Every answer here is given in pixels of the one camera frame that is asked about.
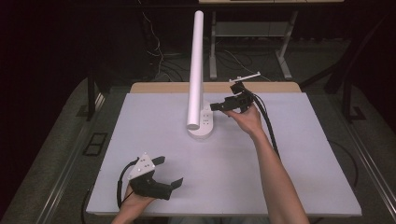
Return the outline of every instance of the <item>dark background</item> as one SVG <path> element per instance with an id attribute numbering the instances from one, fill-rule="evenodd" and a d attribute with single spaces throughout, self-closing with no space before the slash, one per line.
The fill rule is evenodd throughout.
<path id="1" fill-rule="evenodd" d="M 113 3 L 134 4 L 134 1 Z M 180 3 L 194 4 L 195 1 L 166 1 L 166 4 Z M 152 59 L 146 49 L 153 48 L 155 41 L 140 13 L 81 9 L 73 7 L 74 4 L 97 2 L 0 2 L 0 217 L 65 101 L 87 76 L 87 71 L 94 72 L 101 91 L 108 91 L 115 83 L 129 85 L 134 80 L 152 77 L 154 68 L 149 65 Z M 351 0 L 337 8 L 303 9 L 293 39 L 359 41 L 392 10 L 392 4 L 393 1 L 385 0 Z M 168 48 L 189 52 L 191 43 L 185 36 L 192 34 L 191 12 L 156 10 L 148 13 L 156 25 L 157 36 Z M 266 15 L 273 15 L 272 19 L 284 16 L 271 13 L 274 12 Z M 231 20 L 255 20 L 262 18 L 260 15 L 262 13 L 223 13 L 225 19 Z M 384 19 L 359 56 L 351 75 L 396 132 L 393 109 L 396 105 L 395 15 L 393 9 Z"/>

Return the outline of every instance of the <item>left hand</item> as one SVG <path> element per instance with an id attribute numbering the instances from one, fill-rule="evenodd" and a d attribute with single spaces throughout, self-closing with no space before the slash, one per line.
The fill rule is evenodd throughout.
<path id="1" fill-rule="evenodd" d="M 132 223 L 137 219 L 146 207 L 155 200 L 155 198 L 143 197 L 132 193 L 132 188 L 128 185 L 125 192 L 125 199 L 121 205 L 119 213 L 113 220 L 113 224 L 126 224 Z"/>

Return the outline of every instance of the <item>white base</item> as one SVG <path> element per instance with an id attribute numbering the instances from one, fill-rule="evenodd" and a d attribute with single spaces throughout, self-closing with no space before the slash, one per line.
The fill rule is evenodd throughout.
<path id="1" fill-rule="evenodd" d="M 206 139 L 213 131 L 213 111 L 210 103 L 204 101 L 204 108 L 201 110 L 200 125 L 197 130 L 187 130 L 189 135 L 195 139 Z"/>

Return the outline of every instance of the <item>metal stand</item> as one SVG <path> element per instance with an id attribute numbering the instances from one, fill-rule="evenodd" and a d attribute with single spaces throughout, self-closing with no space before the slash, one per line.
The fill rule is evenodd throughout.
<path id="1" fill-rule="evenodd" d="M 377 22 L 368 31 L 367 35 L 352 40 L 351 44 L 346 50 L 346 53 L 339 62 L 300 84 L 300 88 L 303 89 L 306 86 L 314 83 L 315 81 L 326 77 L 329 74 L 332 74 L 332 76 L 326 83 L 325 91 L 329 94 L 335 94 L 337 93 L 341 85 L 344 84 L 341 111 L 348 122 L 352 122 L 352 120 L 357 119 L 365 119 L 364 115 L 357 107 L 353 107 L 355 112 L 357 113 L 356 116 L 352 116 L 350 113 L 352 82 L 354 78 L 351 74 L 351 70 L 353 66 L 356 65 L 356 61 L 358 60 L 361 52 L 364 50 L 371 37 L 374 35 L 377 28 L 387 16 L 388 14 L 384 16 L 381 20 L 379 20 L 379 22 Z"/>
<path id="2" fill-rule="evenodd" d="M 93 79 L 93 71 L 90 68 L 88 70 L 88 116 L 87 121 L 90 121 L 93 114 L 95 113 L 95 82 Z"/>
<path id="3" fill-rule="evenodd" d="M 210 55 L 209 55 L 209 71 L 210 79 L 216 80 L 218 78 L 216 68 L 216 36 L 283 36 L 283 44 L 279 50 L 276 50 L 276 58 L 282 69 L 283 76 L 285 79 L 292 79 L 288 65 L 284 58 L 286 48 L 290 42 L 291 33 L 294 28 L 294 23 L 297 19 L 298 11 L 293 11 L 289 21 L 286 22 L 216 22 L 216 12 L 212 12 L 212 32 L 211 32 L 211 44 L 210 44 Z"/>

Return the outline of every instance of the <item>hand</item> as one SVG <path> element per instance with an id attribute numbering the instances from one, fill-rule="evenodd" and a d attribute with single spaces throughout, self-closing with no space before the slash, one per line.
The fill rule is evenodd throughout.
<path id="1" fill-rule="evenodd" d="M 113 224 L 132 223 L 143 213 L 146 207 L 154 201 L 155 198 L 143 197 L 132 192 L 132 188 L 128 185 L 125 192 L 125 199 L 121 205 L 119 213 L 113 220 Z"/>
<path id="2" fill-rule="evenodd" d="M 223 113 L 232 117 L 239 127 L 250 136 L 263 132 L 262 117 L 254 104 L 251 104 L 249 109 L 242 114 L 236 113 L 232 110 L 223 111 Z"/>

